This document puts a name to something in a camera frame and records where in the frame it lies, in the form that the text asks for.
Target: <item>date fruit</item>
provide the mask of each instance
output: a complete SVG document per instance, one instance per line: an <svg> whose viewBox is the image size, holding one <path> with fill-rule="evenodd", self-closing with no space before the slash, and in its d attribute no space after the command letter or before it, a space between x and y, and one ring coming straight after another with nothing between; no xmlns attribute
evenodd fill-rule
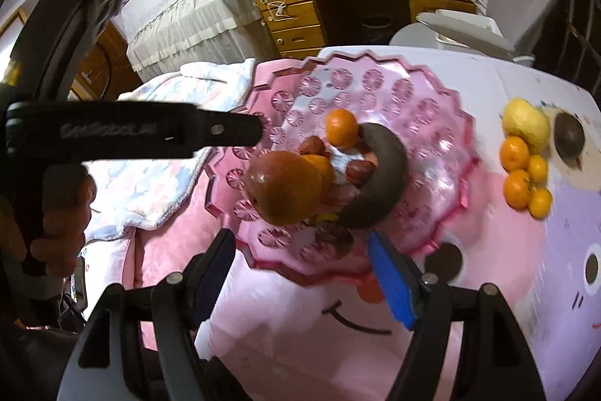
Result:
<svg viewBox="0 0 601 401"><path fill-rule="evenodd" d="M324 157L326 155L326 144L318 136L310 136L299 145L297 152L300 155L321 155Z"/></svg>
<svg viewBox="0 0 601 401"><path fill-rule="evenodd" d="M354 186L362 186L376 170L376 165L367 160L352 160L346 166L346 180Z"/></svg>

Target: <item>human hand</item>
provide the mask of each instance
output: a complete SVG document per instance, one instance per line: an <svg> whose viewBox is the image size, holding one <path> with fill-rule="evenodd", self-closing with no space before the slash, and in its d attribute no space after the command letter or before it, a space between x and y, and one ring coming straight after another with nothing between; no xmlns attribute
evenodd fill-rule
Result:
<svg viewBox="0 0 601 401"><path fill-rule="evenodd" d="M77 255L85 245L83 231L91 218L89 205L95 197L94 179L87 176L77 188L74 206L44 213L46 237L31 242L30 250L34 259L46 263L47 274L57 277L73 274ZM13 209L4 197L0 197L0 249L19 262L27 254Z"/></svg>

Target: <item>cartoon face print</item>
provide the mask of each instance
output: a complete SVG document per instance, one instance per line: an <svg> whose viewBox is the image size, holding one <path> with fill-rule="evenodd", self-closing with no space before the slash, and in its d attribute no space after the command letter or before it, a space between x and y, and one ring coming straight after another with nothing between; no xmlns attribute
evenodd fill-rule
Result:
<svg viewBox="0 0 601 401"><path fill-rule="evenodd" d="M527 335L549 401L575 388L601 348L601 195L556 188Z"/></svg>

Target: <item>blue gripper pad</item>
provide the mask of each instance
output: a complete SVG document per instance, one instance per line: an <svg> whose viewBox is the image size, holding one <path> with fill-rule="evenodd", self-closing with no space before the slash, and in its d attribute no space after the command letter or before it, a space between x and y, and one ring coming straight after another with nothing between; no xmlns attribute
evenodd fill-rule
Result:
<svg viewBox="0 0 601 401"><path fill-rule="evenodd" d="M367 254L394 319L411 330L417 319L414 304L418 299L415 297L418 291L412 287L415 280L408 277L409 271L405 270L402 273L399 270L403 268L402 263L399 263L401 255L382 232L370 233L367 239Z"/></svg>

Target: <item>cartoon eye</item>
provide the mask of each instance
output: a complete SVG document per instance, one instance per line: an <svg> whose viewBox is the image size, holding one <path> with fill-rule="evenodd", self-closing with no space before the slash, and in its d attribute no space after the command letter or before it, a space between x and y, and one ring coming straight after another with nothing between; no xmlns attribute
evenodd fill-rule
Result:
<svg viewBox="0 0 601 401"><path fill-rule="evenodd" d="M601 288L601 245L592 244L584 257L584 289L589 296Z"/></svg>

